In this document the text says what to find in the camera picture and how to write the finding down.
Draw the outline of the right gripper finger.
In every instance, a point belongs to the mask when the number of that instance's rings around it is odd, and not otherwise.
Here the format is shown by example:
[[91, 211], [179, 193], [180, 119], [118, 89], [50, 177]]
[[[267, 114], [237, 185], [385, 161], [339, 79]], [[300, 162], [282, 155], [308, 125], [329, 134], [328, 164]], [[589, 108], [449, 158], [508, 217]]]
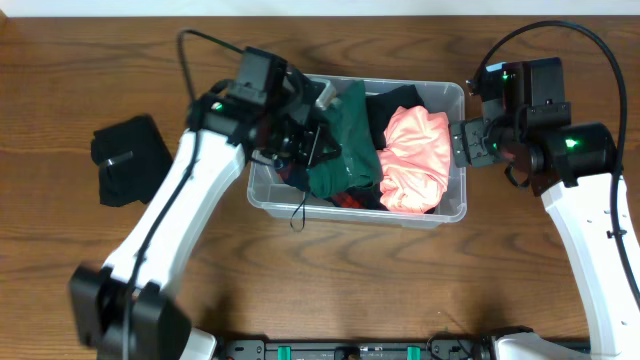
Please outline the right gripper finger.
[[491, 166], [499, 162], [496, 146], [490, 141], [490, 132], [494, 124], [483, 118], [467, 123], [467, 152], [471, 167]]
[[451, 147], [455, 165], [458, 168], [471, 167], [471, 156], [467, 144], [466, 121], [458, 121], [449, 124]]

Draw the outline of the dark green garment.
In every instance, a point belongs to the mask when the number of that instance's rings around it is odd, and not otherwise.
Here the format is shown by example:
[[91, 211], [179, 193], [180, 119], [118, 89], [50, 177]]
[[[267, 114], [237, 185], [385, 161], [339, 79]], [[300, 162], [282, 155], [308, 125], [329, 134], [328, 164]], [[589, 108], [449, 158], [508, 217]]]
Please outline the dark green garment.
[[379, 192], [382, 168], [374, 147], [366, 109], [365, 84], [352, 82], [323, 112], [331, 135], [341, 145], [341, 155], [333, 160], [304, 168], [308, 174], [311, 193], [305, 198], [326, 198], [351, 188]]

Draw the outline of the salmon pink garment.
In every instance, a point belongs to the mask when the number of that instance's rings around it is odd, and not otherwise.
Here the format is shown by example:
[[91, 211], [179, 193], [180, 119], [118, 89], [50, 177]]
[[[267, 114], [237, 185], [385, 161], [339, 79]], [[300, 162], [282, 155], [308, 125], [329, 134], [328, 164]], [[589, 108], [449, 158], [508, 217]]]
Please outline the salmon pink garment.
[[378, 151], [383, 171], [380, 202], [391, 212], [424, 214], [448, 190], [451, 167], [449, 119], [423, 106], [399, 107]]

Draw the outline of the red navy plaid shirt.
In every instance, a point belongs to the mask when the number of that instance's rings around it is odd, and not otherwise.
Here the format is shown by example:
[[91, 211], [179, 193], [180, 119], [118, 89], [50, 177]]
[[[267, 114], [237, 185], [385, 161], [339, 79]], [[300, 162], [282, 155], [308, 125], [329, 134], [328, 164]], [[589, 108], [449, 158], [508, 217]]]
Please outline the red navy plaid shirt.
[[[311, 193], [308, 174], [304, 168], [285, 163], [283, 166], [276, 167], [275, 172], [285, 184], [303, 193]], [[326, 198], [326, 201], [341, 208], [386, 211], [387, 208], [380, 202], [380, 197], [381, 194], [376, 188], [351, 188]]]

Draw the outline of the black garment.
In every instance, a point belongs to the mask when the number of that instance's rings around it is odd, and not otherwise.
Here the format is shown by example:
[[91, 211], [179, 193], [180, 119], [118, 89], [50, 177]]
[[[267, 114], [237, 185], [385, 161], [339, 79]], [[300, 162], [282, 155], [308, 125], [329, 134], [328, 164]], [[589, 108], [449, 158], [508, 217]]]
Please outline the black garment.
[[96, 130], [91, 158], [98, 167], [100, 203], [109, 207], [148, 204], [173, 163], [148, 114]]
[[367, 96], [366, 109], [374, 147], [377, 150], [385, 148], [384, 131], [399, 107], [409, 109], [423, 105], [424, 102], [415, 85], [403, 85], [386, 93]]

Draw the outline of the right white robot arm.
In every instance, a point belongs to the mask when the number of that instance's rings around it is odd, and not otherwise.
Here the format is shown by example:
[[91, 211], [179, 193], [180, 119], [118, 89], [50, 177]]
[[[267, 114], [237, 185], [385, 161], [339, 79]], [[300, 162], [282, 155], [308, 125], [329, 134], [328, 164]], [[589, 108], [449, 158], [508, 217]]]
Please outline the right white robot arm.
[[639, 356], [639, 307], [627, 276], [639, 244], [626, 184], [613, 174], [617, 149], [602, 123], [574, 125], [559, 58], [482, 68], [482, 114], [450, 126], [457, 167], [506, 164], [516, 187], [540, 198], [576, 280], [590, 336], [589, 359]]

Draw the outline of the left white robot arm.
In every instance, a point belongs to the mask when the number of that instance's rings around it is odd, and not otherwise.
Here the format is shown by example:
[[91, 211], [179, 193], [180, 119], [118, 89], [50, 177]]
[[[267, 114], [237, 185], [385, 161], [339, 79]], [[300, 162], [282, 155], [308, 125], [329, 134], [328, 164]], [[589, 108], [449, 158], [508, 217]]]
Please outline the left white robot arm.
[[191, 253], [213, 210], [254, 152], [314, 166], [339, 155], [322, 113], [333, 84], [249, 47], [239, 71], [190, 104], [162, 184], [100, 269], [69, 282], [80, 342], [101, 359], [210, 359], [216, 338], [176, 305]]

